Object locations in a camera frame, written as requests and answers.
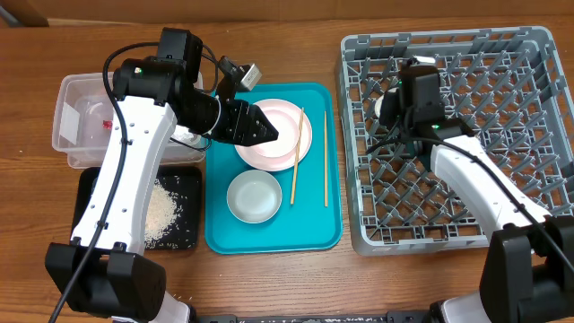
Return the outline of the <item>white rice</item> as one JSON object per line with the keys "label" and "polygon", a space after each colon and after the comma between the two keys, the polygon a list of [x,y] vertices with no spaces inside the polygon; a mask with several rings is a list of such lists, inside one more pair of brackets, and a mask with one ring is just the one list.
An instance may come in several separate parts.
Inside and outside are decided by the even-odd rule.
{"label": "white rice", "polygon": [[147,209],[144,244],[146,249],[183,249],[189,244],[179,234],[183,228],[184,208],[188,198],[167,190],[159,179],[154,181]]}

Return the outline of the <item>white cup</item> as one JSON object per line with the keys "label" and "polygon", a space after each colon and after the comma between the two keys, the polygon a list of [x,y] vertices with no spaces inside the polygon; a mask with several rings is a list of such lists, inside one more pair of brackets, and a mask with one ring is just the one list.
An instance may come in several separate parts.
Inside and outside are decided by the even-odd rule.
{"label": "white cup", "polygon": [[399,101],[398,90],[398,87],[390,88],[376,100],[374,111],[378,118],[394,114]]}

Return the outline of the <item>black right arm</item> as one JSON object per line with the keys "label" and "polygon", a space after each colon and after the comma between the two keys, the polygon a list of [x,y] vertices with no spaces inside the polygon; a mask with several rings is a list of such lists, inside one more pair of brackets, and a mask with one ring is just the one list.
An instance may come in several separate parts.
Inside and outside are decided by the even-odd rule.
{"label": "black right arm", "polygon": [[443,104],[401,101],[395,87],[375,115],[424,168],[452,188],[476,218],[489,248],[479,289],[437,301],[426,322],[550,322],[573,315],[573,219],[553,217],[496,166],[473,129]]}

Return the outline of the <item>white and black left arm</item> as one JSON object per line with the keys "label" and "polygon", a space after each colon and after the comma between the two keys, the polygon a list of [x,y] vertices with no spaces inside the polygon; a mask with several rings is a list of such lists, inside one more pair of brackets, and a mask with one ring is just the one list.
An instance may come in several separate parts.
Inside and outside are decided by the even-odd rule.
{"label": "white and black left arm", "polygon": [[275,140],[262,110],[236,98],[261,78],[256,65],[227,57],[217,92],[195,87],[198,66],[175,59],[128,59],[103,81],[115,110],[95,189],[66,244],[48,247],[45,267],[60,306],[121,322],[193,322],[194,309],[166,290],[166,271],[144,256],[154,181],[176,127],[226,144]]}

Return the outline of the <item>grey bowl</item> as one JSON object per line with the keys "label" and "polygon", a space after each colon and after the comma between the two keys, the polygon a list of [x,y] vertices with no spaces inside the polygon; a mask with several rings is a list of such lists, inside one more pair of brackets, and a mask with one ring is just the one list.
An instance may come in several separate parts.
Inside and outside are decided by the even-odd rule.
{"label": "grey bowl", "polygon": [[240,173],[229,185],[227,205],[240,221],[259,224],[270,220],[278,212],[283,192],[277,179],[262,170]]}

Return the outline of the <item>wooden chopstick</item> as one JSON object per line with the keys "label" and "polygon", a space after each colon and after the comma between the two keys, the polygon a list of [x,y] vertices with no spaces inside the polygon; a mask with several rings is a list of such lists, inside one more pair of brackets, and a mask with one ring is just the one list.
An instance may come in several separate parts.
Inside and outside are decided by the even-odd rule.
{"label": "wooden chopstick", "polygon": [[327,114],[324,111],[323,118],[323,135],[324,135],[324,207],[328,207],[329,197],[328,197],[328,129],[327,129]]}
{"label": "wooden chopstick", "polygon": [[298,127],[299,135],[298,135],[298,140],[297,140],[296,147],[295,147],[295,160],[294,160],[294,165],[293,165],[293,175],[292,175],[292,182],[291,182],[291,200],[290,200],[291,205],[294,205],[294,203],[295,203],[297,176],[298,176],[299,161],[300,161],[300,143],[301,143],[301,138],[302,138],[302,133],[303,133],[302,128],[303,128],[303,124],[304,124],[304,115],[305,115],[305,109],[301,108],[300,109],[299,127]]}

